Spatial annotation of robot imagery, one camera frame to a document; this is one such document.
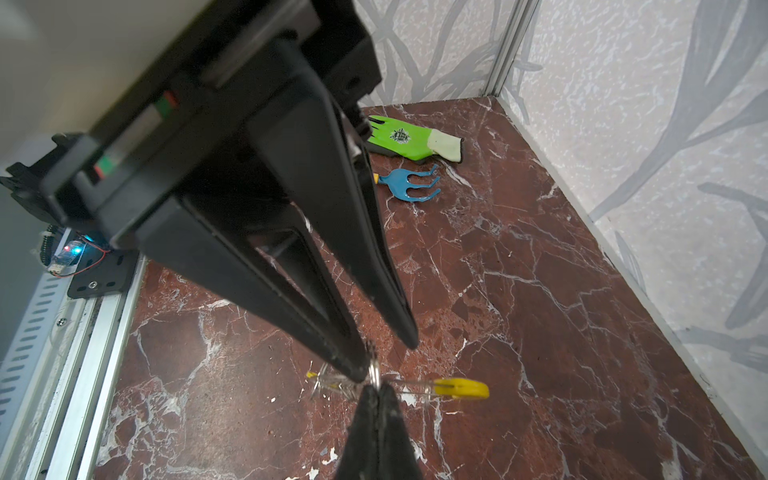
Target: metal frame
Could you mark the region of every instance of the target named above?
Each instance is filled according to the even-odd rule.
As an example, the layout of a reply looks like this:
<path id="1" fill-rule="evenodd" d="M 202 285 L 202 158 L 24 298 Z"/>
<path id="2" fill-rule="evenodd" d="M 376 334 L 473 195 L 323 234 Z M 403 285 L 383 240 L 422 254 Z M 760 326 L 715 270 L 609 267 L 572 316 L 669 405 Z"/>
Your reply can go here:
<path id="1" fill-rule="evenodd" d="M 536 10 L 539 0 L 517 0 L 512 13 L 509 15 L 509 23 L 504 32 L 502 46 L 491 67 L 491 74 L 488 76 L 488 82 L 485 84 L 483 95 L 493 95 L 498 97 L 502 93 L 504 82 L 509 75 L 512 63 L 518 54 L 518 49 L 528 30 L 528 24 Z"/>
<path id="2" fill-rule="evenodd" d="M 78 469 L 124 304 L 125 296 L 120 293 L 101 298 L 51 464 L 44 468 L 48 470 L 46 478 L 69 479 Z"/>
<path id="3" fill-rule="evenodd" d="M 67 243 L 67 229 L 55 250 Z M 72 302 L 66 297 L 71 279 L 42 273 L 27 309 L 19 323 L 0 375 L 0 478 L 5 478 L 10 458 L 24 455 L 28 435 L 20 435 L 37 424 L 30 424 L 46 391 L 48 378 L 56 372 L 58 356 L 68 348 L 71 336 L 57 326 L 60 319 L 72 318 Z"/>
<path id="4" fill-rule="evenodd" d="M 104 373 L 104 380 L 101 383 L 101 392 L 98 401 L 94 407 L 94 416 L 91 421 L 91 428 L 88 431 L 88 440 L 78 470 L 78 480 L 91 480 L 94 466 L 98 457 L 101 436 L 104 433 L 104 425 L 109 417 L 112 397 L 114 396 L 114 387 L 118 383 L 118 373 L 120 365 L 123 362 L 123 353 L 128 337 L 131 334 L 131 325 L 133 324 L 134 309 L 139 300 L 141 291 L 141 280 L 144 278 L 144 271 L 147 268 L 147 258 L 142 256 L 134 273 L 131 288 L 126 293 L 123 313 L 120 316 L 118 332 L 114 339 L 114 344 L 109 356 L 107 371 Z"/>
<path id="5" fill-rule="evenodd" d="M 98 306 L 99 299 L 91 298 L 88 300 L 77 300 L 75 315 L 72 316 L 68 328 L 74 332 L 70 347 L 65 353 L 65 363 L 61 369 L 58 381 L 54 381 L 55 389 L 52 393 L 48 407 L 45 409 L 45 420 L 41 430 L 37 435 L 35 450 L 29 459 L 24 478 L 27 480 L 37 480 L 44 478 L 47 472 L 47 465 L 53 456 L 53 449 L 56 446 L 58 433 L 61 430 L 61 424 L 64 421 L 64 415 L 69 406 L 74 383 L 78 377 L 78 370 L 83 361 L 85 350 L 88 347 L 91 330 L 93 329 L 93 315 Z M 44 409 L 46 402 L 41 402 L 41 408 Z M 27 462 L 21 462 L 20 465 L 27 465 Z"/>

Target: patterned wallpaper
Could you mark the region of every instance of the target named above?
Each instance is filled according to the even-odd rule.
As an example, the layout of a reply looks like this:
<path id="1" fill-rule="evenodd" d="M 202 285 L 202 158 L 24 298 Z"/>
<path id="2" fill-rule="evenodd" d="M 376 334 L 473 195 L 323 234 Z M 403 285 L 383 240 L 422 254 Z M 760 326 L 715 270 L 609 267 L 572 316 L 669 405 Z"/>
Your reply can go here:
<path id="1" fill-rule="evenodd" d="M 766 43 L 764 0 L 541 0 L 502 104 L 768 455 Z"/>
<path id="2" fill-rule="evenodd" d="M 482 94 L 515 0 L 355 0 L 383 82 L 365 105 Z"/>

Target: white paint chip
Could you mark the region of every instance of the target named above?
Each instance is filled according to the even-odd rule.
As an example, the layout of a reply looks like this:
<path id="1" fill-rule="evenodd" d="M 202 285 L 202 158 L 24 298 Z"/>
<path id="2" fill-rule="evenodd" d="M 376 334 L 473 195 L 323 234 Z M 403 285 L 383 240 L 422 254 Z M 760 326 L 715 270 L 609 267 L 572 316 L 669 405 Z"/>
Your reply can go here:
<path id="1" fill-rule="evenodd" d="M 232 303 L 232 302 L 230 302 L 229 300 L 218 300 L 218 301 L 213 302 L 213 303 L 208 303 L 205 306 L 205 308 L 207 308 L 209 310 L 213 310 L 213 309 L 219 308 L 220 306 L 227 306 L 230 303 Z"/>
<path id="2" fill-rule="evenodd" d="M 407 386 L 402 387 L 402 393 L 400 394 L 400 399 L 403 402 L 405 402 L 406 405 L 409 407 L 414 406 L 419 401 L 417 396 L 411 393 L 411 390 Z"/>
<path id="3" fill-rule="evenodd" d="M 413 439 L 410 439 L 410 440 L 411 440 L 411 446 L 413 447 L 413 456 L 416 457 L 417 461 L 421 460 L 422 462 L 424 462 L 424 465 L 426 465 L 427 459 L 424 458 L 424 451 L 419 446 L 419 444 L 413 441 Z"/>
<path id="4" fill-rule="evenodd" d="M 683 480 L 683 472 L 680 470 L 680 461 L 672 458 L 661 463 L 661 474 L 664 480 Z"/>
<path id="5" fill-rule="evenodd" d="M 464 339 L 464 345 L 462 345 L 462 348 L 458 349 L 458 352 L 456 352 L 456 358 L 458 358 L 458 355 L 459 355 L 459 353 L 461 353 L 461 352 L 462 352 L 462 350 L 464 349 L 464 347 L 466 347 L 466 346 L 467 346 L 467 343 L 469 343 L 469 342 L 467 341 L 467 339 Z"/>
<path id="6" fill-rule="evenodd" d="M 327 460 L 323 460 L 321 463 L 323 465 L 328 465 L 331 462 L 335 462 L 337 458 L 339 458 L 339 456 L 336 454 L 336 447 L 332 447 L 330 452 L 330 458 L 328 458 Z"/>

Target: green gardening glove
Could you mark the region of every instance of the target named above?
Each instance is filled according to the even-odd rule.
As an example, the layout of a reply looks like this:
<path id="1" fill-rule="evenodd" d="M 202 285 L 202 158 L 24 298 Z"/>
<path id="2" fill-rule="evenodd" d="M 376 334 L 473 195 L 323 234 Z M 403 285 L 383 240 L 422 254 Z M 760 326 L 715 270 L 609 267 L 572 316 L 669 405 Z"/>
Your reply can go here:
<path id="1" fill-rule="evenodd" d="M 373 135 L 368 139 L 368 150 L 377 154 L 405 158 L 419 162 L 437 154 L 447 161 L 461 163 L 463 138 L 444 134 L 434 128 L 417 127 L 395 118 L 369 116 Z"/>

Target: gray leaf pattern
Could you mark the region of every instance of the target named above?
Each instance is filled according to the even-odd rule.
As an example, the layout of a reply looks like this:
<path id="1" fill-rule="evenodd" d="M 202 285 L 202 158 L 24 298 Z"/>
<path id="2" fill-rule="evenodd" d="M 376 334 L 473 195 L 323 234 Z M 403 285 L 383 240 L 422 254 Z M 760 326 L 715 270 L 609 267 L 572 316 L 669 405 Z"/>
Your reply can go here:
<path id="1" fill-rule="evenodd" d="M 635 279 L 637 285 L 640 286 L 640 289 L 645 291 L 645 281 L 643 280 L 643 272 L 640 270 L 640 264 L 634 253 L 632 253 L 629 244 L 618 231 L 616 232 L 616 244 L 619 247 L 619 254 L 621 255 L 621 261 L 624 263 L 624 266 L 627 267 L 629 274 Z"/>
<path id="2" fill-rule="evenodd" d="M 533 36 L 536 32 L 536 22 L 538 22 L 540 7 L 541 2 L 536 5 L 536 9 L 533 11 L 531 22 L 528 24 L 528 29 L 525 31 L 523 41 L 520 44 L 520 51 L 512 62 L 511 71 L 509 72 L 510 77 L 504 85 L 504 91 L 512 97 L 518 108 L 520 108 L 523 123 L 526 125 L 531 123 L 531 117 L 528 115 L 528 109 L 525 107 L 525 99 L 520 93 L 525 73 L 540 71 L 544 68 L 542 65 L 531 61 L 531 48 L 533 47 Z"/>
<path id="3" fill-rule="evenodd" d="M 725 321 L 726 328 L 735 329 L 757 319 L 768 309 L 768 201 L 749 195 L 736 188 L 710 182 L 699 185 L 699 190 L 705 194 L 717 195 L 718 197 L 742 203 L 750 217 L 752 217 L 757 231 L 766 241 L 763 255 L 760 257 L 752 279 L 736 301 L 733 310 L 731 310 L 730 315 Z"/>
<path id="4" fill-rule="evenodd" d="M 592 210 L 589 216 L 593 221 L 625 204 L 680 150 L 735 128 L 768 120 L 765 109 L 768 99 L 763 92 L 733 120 L 703 134 L 699 140 L 689 140 L 697 127 L 733 92 L 768 43 L 768 2 L 749 0 L 733 43 L 712 73 L 739 3 L 739 0 L 701 0 L 667 129 L 640 167 Z"/>
<path id="5" fill-rule="evenodd" d="M 383 51 L 383 55 L 379 56 L 384 73 L 383 82 L 374 90 L 373 98 L 364 100 L 363 104 L 415 103 L 470 98 L 481 94 L 482 86 L 490 74 L 500 48 L 505 20 L 514 4 L 512 0 L 451 0 L 450 7 L 442 18 L 429 65 L 421 65 L 412 54 L 413 48 L 429 43 L 431 34 L 429 30 L 423 29 L 421 19 L 414 18 L 412 28 L 396 25 L 396 18 L 401 9 L 410 7 L 409 4 L 414 2 L 391 0 L 383 11 L 378 5 L 380 3 L 373 0 L 356 0 L 363 18 L 369 19 L 368 26 L 373 41 L 380 47 L 379 51 Z M 429 0 L 427 3 L 438 5 L 437 0 Z M 482 18 L 488 18 L 487 25 L 472 25 L 473 31 L 488 29 L 486 42 L 472 40 L 474 36 L 470 35 L 470 31 L 456 28 L 462 15 L 468 15 L 471 11 L 473 18 L 476 18 L 477 9 L 482 10 L 480 13 L 489 13 L 480 15 Z M 408 30 L 409 33 L 398 35 L 396 30 Z M 450 45 L 461 45 L 464 54 L 460 58 L 456 58 L 454 54 L 447 55 L 446 51 Z M 407 81 L 410 81 L 408 91 L 398 88 Z"/>
<path id="6" fill-rule="evenodd" d="M 737 339 L 726 333 L 692 326 L 675 332 L 682 343 L 712 346 L 730 354 L 732 362 L 768 373 L 768 335 Z"/>

